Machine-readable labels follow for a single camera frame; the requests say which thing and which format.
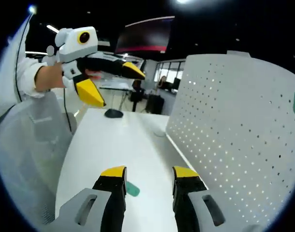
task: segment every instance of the camera lens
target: camera lens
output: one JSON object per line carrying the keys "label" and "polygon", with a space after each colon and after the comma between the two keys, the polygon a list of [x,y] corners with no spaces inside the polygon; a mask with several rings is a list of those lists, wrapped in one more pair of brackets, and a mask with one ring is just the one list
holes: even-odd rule
{"label": "camera lens", "polygon": [[88,32],[84,32],[80,35],[80,42],[82,44],[85,44],[88,40],[89,40],[89,33]]}

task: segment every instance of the white desk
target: white desk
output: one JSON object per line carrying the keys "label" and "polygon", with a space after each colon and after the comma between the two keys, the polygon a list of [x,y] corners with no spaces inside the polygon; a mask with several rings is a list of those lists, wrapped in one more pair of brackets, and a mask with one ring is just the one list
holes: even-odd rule
{"label": "white desk", "polygon": [[185,166],[164,130],[168,116],[124,112],[109,119],[88,109],[69,146],[57,190],[60,207],[84,188],[92,188],[107,168],[126,165],[127,180],[140,194],[126,195],[124,232],[176,232],[172,166]]}

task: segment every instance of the computer mouse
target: computer mouse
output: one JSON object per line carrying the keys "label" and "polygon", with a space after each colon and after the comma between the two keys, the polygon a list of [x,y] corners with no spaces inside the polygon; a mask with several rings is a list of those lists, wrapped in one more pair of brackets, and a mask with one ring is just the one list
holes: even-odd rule
{"label": "computer mouse", "polygon": [[104,116],[108,117],[108,118],[119,118],[119,117],[123,117],[123,113],[119,110],[115,110],[115,109],[108,109]]}

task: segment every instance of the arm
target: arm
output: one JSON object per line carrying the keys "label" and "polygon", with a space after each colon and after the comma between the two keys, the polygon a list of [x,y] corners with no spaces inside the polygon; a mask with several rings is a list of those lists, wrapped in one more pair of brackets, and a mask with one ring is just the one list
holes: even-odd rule
{"label": "arm", "polygon": [[23,58],[17,66],[17,83],[21,94],[41,98],[51,88],[63,88],[60,63],[47,66],[46,62]]}
{"label": "arm", "polygon": [[61,63],[53,66],[42,66],[34,77],[37,92],[44,92],[52,88],[65,88],[62,82]]}

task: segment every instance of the yellow camera ring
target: yellow camera ring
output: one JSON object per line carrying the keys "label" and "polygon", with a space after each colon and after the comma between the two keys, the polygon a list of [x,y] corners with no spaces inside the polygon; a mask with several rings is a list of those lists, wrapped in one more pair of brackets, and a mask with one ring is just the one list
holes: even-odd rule
{"label": "yellow camera ring", "polygon": [[78,43],[79,44],[86,44],[89,41],[89,32],[83,31],[78,35]]}

